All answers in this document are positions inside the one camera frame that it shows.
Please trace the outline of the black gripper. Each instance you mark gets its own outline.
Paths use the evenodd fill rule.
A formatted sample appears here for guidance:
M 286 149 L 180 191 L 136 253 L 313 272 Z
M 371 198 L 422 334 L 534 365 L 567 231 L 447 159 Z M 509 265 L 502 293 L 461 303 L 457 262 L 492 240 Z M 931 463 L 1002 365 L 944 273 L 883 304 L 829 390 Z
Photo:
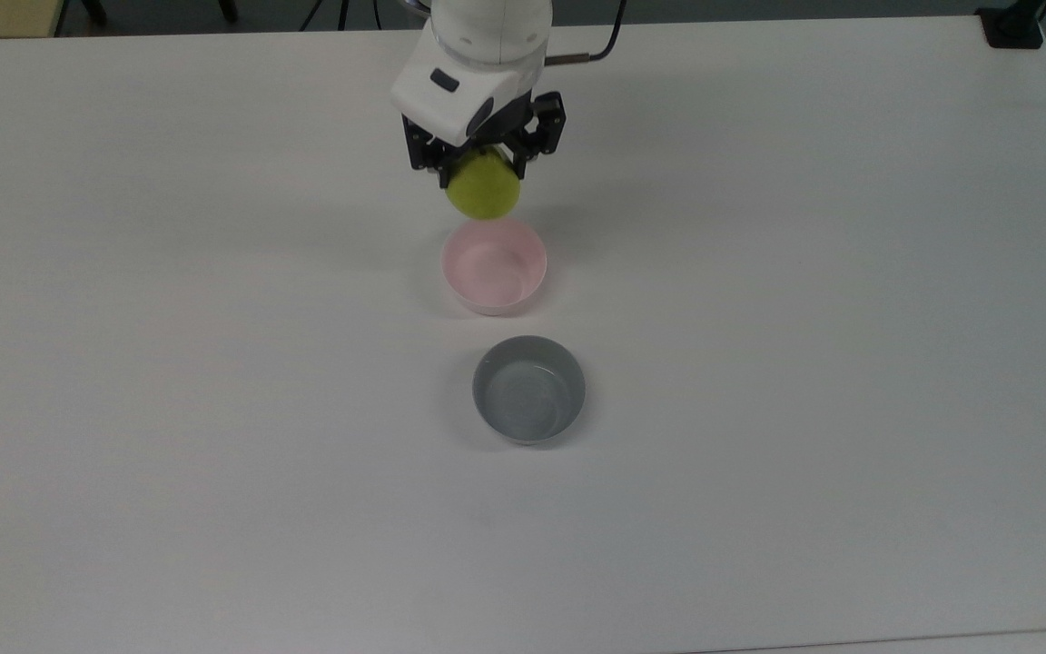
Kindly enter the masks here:
M 490 116 L 485 142 L 505 144 L 511 154 L 511 171 L 523 181 L 528 165 L 541 154 L 558 151 L 565 125 L 566 107 L 559 91 L 537 96 L 524 93 Z M 402 116 L 402 127 L 411 170 L 435 174 L 439 188 L 449 189 L 458 148 L 441 141 L 406 115 Z

